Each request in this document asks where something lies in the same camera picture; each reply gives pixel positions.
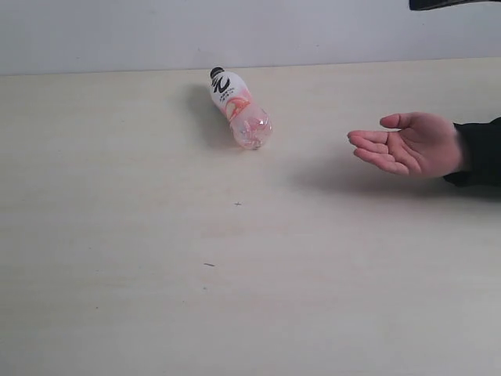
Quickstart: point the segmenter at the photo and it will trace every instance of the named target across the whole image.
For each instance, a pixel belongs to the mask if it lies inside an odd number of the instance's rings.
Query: finger
[[[364,139],[360,136],[352,136],[350,138],[350,143],[356,147],[360,147],[362,149],[373,151],[374,153],[379,154],[388,154],[388,146],[383,143],[373,143],[368,139]]]
[[[380,120],[380,124],[389,129],[404,129],[408,128],[411,125],[413,116],[413,113],[393,114],[387,117],[383,117]]]
[[[388,132],[384,131],[352,131],[348,133],[348,138],[351,140],[353,137],[362,137],[372,141],[373,143],[383,143],[388,141]]]
[[[373,153],[364,149],[356,149],[354,155],[385,172],[396,175],[409,175],[409,169],[405,165],[396,161],[388,161],[383,157],[383,154]]]

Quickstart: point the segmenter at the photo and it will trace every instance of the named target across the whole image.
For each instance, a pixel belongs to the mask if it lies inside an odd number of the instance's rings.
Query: wooden tabletop
[[[501,194],[386,175],[346,133],[501,114],[501,60],[0,78],[2,376],[501,371]]]

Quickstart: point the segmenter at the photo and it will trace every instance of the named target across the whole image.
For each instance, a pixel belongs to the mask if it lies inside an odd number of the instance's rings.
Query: bottle label
[[[211,97],[228,121],[251,104],[252,97],[243,79],[232,72],[221,72],[212,79]]]

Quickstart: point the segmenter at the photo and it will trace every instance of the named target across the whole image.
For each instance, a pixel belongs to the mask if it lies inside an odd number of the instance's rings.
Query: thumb
[[[393,114],[383,117],[380,124],[389,129],[404,129],[410,127],[414,114]]]

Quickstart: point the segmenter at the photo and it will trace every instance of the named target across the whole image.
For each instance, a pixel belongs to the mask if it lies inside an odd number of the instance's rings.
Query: white wall
[[[0,74],[501,56],[501,5],[0,0]]]

